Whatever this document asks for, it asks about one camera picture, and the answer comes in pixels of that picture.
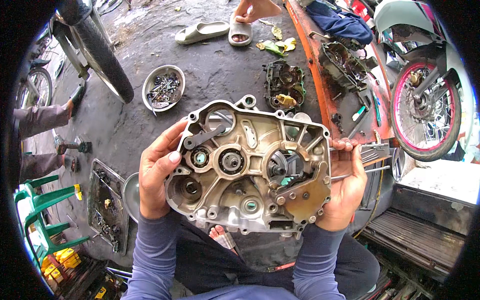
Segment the metal tray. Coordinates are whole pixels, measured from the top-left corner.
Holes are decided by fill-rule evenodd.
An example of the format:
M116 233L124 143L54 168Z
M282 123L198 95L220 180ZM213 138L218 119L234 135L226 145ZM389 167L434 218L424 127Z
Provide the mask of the metal tray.
M102 180L97 174L98 170L102 170L110 178L109 184ZM90 228L95 231L104 241L113 247L108 236L101 232L102 228L96 223L96 211L98 211L104 218L105 222L110 225L117 225L120 232L115 234L119 241L118 253L125 255L127 251L128 239L128 222L129 215L126 209L123 209L123 201L121 191L125 180L110 169L107 165L94 159L92 167L90 168L90 186L87 197L87 220ZM106 199L112 200L112 209L105 209L104 201Z

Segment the gray slide sandal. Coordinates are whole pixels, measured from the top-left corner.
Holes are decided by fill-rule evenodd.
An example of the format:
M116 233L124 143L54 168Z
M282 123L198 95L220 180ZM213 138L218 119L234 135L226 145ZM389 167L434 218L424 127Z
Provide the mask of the gray slide sandal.
M227 22L198 23L177 32L175 42L182 45L192 44L211 37L221 36L228 32Z
M235 13L233 13L230 17L230 32L228 33L228 41L232 46L246 46L252 42L252 24L237 22L235 21L236 17L237 16L235 16ZM244 35L248 36L248 38L243 42L236 42L232 39L232 36L234 35Z

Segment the bowl of bolts and nuts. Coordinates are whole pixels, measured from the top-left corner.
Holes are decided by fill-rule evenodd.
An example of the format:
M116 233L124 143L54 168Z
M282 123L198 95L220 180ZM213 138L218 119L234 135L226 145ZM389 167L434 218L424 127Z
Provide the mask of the bowl of bolts and nuts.
M153 70L145 79L142 98L145 106L154 115L172 108L185 90L185 75L173 65L165 65Z

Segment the fingernail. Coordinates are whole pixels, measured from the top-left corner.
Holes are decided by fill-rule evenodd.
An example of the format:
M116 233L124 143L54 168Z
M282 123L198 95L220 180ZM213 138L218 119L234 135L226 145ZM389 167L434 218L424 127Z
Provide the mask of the fingernail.
M168 155L168 159L173 163L173 164L176 164L180 161L180 152L178 151L173 151L172 153L170 153Z

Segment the pink rim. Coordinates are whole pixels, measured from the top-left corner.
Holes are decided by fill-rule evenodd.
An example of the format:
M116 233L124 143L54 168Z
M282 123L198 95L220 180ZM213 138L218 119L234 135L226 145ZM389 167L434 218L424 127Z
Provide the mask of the pink rim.
M415 149L417 151L422 151L422 152L428 152L428 151L432 151L432 150L435 150L437 149L438 147L440 147L442 145L442 143L447 139L447 137L450 135L450 132L452 131L452 127L453 127L453 124L455 123L455 101L453 99L453 91L452 91L452 88L450 87L450 85L448 84L448 82L445 81L445 85L448 89L448 92L450 93L450 98L451 98L451 101L450 101L450 109L452 111L452 117L450 118L450 128L448 129L445 137L436 145L430 147L430 148L420 148L418 146L416 146L415 144L413 144L409 138L407 138L404 133L403 133L403 130L402 130L402 127L400 126L399 124L399 118L400 118L400 101L401 101L401 90L403 89L403 86L405 85L405 82L407 80L409 80L409 76L410 76L410 72L411 71L416 71L418 69L422 69L425 67L425 65L427 66L427 68L431 71L435 68L435 66L431 63L427 63L425 64L424 62L417 62L417 63L414 63L413 65L410 66L410 68L408 68L402 75L402 78L400 79L399 83L397 84L396 86L396 90L395 90L395 99L394 99L394 121L395 121L395 126L397 128L397 131L398 133L400 134L400 138L405 142L407 143L407 145L412 148L412 149Z

